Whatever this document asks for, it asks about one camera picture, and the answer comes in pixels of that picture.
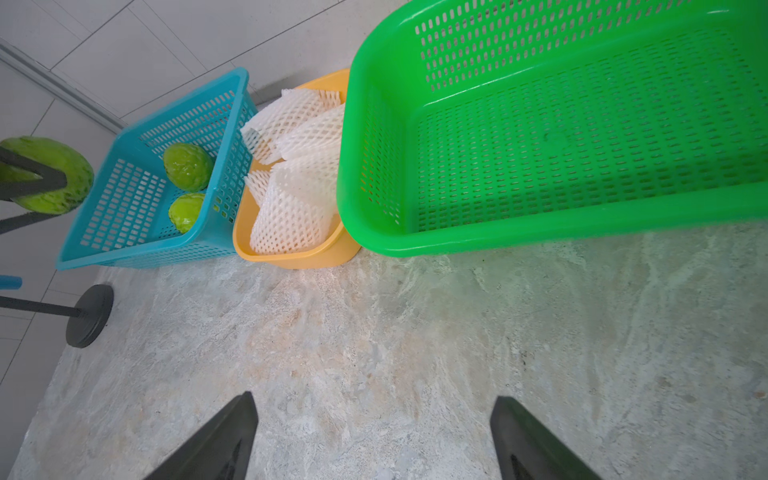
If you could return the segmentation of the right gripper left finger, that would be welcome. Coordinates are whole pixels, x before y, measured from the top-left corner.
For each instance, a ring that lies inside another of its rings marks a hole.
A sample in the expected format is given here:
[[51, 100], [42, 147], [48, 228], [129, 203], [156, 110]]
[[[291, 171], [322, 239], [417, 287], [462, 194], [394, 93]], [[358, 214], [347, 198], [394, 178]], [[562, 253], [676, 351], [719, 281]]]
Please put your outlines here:
[[258, 412], [250, 391], [233, 398], [146, 479], [245, 479]]

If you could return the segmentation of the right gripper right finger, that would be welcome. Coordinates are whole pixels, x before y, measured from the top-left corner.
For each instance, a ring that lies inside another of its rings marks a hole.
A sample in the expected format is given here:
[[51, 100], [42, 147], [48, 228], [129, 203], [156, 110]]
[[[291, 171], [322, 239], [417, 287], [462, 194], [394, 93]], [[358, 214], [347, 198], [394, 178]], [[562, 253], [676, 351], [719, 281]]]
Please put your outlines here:
[[513, 397], [497, 397], [490, 429], [502, 479], [600, 479]]

